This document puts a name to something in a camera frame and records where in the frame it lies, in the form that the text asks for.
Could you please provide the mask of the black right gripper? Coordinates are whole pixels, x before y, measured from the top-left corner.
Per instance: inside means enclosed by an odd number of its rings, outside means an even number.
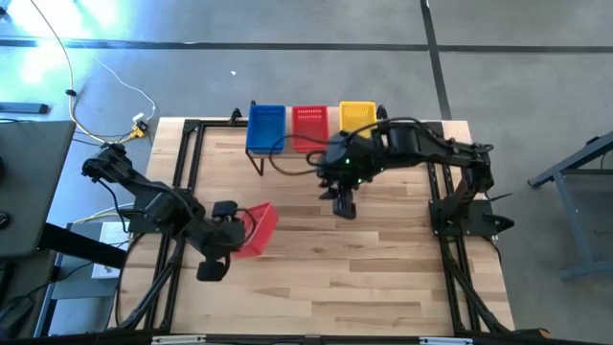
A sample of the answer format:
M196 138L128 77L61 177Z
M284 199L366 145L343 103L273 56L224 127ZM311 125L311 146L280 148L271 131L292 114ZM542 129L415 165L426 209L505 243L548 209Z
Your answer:
M338 191L336 187L356 189L383 171L374 141L349 133L334 134L317 165L316 175L322 179L319 187L324 189L319 198L334 199L333 213L343 219L355 219L356 206L351 190Z

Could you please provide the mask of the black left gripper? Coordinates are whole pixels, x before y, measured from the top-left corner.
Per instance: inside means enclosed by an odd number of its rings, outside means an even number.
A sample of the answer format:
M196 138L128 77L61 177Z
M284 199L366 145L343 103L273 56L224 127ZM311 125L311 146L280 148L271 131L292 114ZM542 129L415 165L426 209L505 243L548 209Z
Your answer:
M238 252L245 242L245 225L237 217L238 204L233 200L215 202L209 218L204 206L199 205L196 210L195 249L204 256L196 279L219 282L230 268L231 253Z

